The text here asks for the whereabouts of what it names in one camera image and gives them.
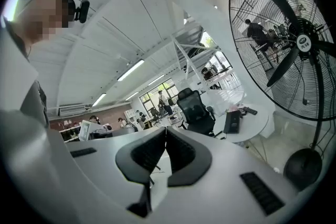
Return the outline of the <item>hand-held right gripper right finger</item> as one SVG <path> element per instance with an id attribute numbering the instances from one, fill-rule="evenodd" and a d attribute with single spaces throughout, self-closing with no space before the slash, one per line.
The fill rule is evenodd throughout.
<path id="1" fill-rule="evenodd" d="M 195 184 L 212 164 L 212 154 L 205 145 L 172 127 L 166 128 L 166 151 L 170 157 L 172 171 L 167 180 L 168 187 Z"/>

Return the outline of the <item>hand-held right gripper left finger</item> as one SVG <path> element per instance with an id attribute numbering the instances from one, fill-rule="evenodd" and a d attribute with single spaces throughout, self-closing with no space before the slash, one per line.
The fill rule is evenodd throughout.
<path id="1" fill-rule="evenodd" d="M 139 200 L 127 210 L 144 218 L 151 211 L 151 174 L 165 151 L 166 128 L 161 127 L 118 150 L 115 163 L 125 178 L 143 186 Z"/>

